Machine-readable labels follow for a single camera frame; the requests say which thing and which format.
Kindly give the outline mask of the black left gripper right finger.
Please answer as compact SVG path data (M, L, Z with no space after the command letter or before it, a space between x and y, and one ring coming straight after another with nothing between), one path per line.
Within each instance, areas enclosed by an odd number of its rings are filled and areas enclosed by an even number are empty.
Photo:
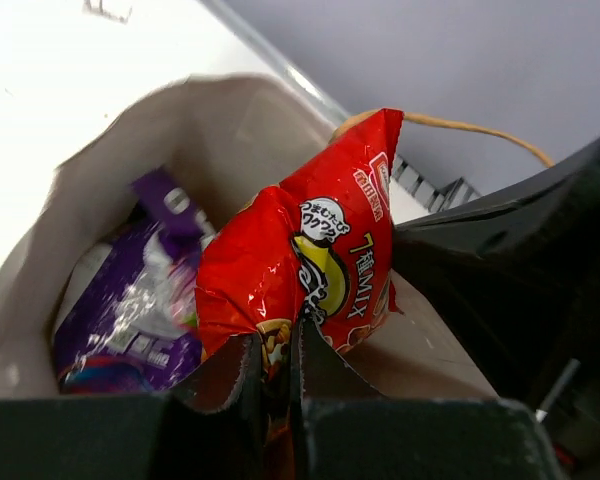
M324 340L292 335L292 437L299 479L560 479L553 447L521 403L390 399Z

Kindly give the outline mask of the brown paper bag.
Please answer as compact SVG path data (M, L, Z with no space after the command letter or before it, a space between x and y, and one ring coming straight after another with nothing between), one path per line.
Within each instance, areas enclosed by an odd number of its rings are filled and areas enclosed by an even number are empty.
M58 311L80 258L128 222L138 202L135 180L165 169L205 212L216 237L262 189L378 110L327 133L291 94L260 78L186 81L127 108L55 170L41 212L0 266L0 399L64 394L52 357ZM402 126L451 127L399 111ZM389 206L392 230L399 218L426 216L414 201L399 204L390 183ZM360 344L335 352L391 397L492 397L494 388L457 336L394 270L391 246L395 310Z

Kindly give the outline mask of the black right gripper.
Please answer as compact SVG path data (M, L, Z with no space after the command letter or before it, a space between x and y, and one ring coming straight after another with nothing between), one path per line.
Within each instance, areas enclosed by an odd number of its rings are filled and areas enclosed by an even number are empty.
M517 184L398 225L394 270L498 395L600 448L600 137Z

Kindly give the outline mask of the red mixed snack bag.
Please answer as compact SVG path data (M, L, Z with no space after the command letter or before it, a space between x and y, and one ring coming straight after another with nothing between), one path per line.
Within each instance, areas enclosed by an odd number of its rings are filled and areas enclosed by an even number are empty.
M384 108L262 189L204 250L196 333L210 357L237 335L261 341L266 436L288 424L294 324L315 317L344 354L395 310L389 178L404 115Z

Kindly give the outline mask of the purple snack bag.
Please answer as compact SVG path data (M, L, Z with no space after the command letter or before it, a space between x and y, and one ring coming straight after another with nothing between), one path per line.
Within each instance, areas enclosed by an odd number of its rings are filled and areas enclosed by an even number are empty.
M64 394L167 390L201 363L197 270L216 232L163 168L135 180L128 222L70 276L53 328Z

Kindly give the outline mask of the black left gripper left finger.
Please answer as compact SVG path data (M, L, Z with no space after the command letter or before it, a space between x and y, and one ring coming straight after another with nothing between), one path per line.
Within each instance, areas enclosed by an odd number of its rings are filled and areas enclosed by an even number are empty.
M0 479L260 479L256 335L169 392L0 400Z

